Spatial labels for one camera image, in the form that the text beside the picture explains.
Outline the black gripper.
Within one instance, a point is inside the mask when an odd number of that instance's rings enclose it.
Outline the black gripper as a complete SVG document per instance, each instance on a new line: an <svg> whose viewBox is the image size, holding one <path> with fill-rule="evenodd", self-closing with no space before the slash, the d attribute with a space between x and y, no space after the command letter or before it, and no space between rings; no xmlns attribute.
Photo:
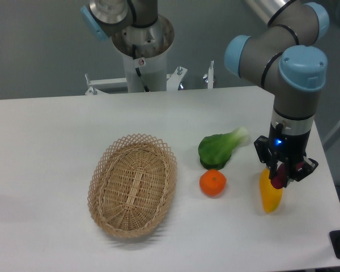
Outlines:
<svg viewBox="0 0 340 272"><path fill-rule="evenodd" d="M269 136L259 136L254 146L260 162L266 164L270 171L270 180L277 175L277 169L283 163L283 187L286 188L290 182L301 181L313 173L318 162L306 155L310 132L287 135L283 129L283 124L271 125Z"/></svg>

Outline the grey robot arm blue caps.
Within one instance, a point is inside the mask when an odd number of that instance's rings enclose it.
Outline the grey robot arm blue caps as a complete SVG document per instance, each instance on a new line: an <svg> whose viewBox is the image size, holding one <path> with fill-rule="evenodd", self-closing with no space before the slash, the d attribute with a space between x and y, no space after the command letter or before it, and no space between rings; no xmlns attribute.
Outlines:
<svg viewBox="0 0 340 272"><path fill-rule="evenodd" d="M329 28L327 11L299 1L249 1L267 24L258 38L240 35L227 46L224 65L232 74L274 95L269 135L254 145L276 189L301 181L317 167L306 155L308 137L328 60L314 47ZM166 72L174 30L157 1L90 1L81 14L99 40L111 39L122 54L129 92L176 90Z"/></svg>

